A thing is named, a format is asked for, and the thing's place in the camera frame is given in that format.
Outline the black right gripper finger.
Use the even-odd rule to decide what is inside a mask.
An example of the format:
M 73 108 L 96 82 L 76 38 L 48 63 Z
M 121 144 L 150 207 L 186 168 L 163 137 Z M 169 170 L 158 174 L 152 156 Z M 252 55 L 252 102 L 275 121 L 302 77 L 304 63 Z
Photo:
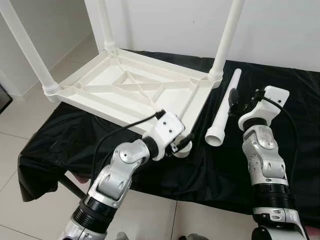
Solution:
M 239 117 L 240 116 L 240 94 L 237 87 L 230 90 L 228 95 L 228 115 L 229 117 Z

